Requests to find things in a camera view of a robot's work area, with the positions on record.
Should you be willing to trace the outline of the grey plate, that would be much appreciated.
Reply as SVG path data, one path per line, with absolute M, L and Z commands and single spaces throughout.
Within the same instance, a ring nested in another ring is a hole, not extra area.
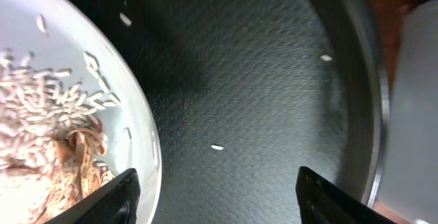
M 155 121 L 144 93 L 123 57 L 69 0 L 1 0 L 1 48 L 13 67 L 46 72 L 62 92 L 75 90 L 87 106 L 99 105 L 113 173 L 138 172 L 137 221 L 150 223 L 162 184 Z

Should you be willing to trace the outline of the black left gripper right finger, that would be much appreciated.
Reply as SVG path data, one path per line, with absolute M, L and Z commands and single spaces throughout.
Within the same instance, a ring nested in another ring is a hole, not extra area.
M 298 170 L 296 196 L 302 224 L 394 224 L 306 166 Z

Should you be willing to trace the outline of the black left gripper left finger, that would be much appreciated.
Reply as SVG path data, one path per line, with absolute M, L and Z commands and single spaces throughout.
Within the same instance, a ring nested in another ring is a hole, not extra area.
M 140 193 L 137 171 L 127 169 L 48 224 L 135 224 Z

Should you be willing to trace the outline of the rice and food scraps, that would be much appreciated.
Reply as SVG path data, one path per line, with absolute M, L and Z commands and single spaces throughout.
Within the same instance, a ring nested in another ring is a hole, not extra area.
M 34 69 L 33 53 L 1 52 L 1 222 L 46 223 L 110 182 L 107 135 L 96 112 L 120 104 L 85 53 L 100 91 L 64 89 L 68 70 Z

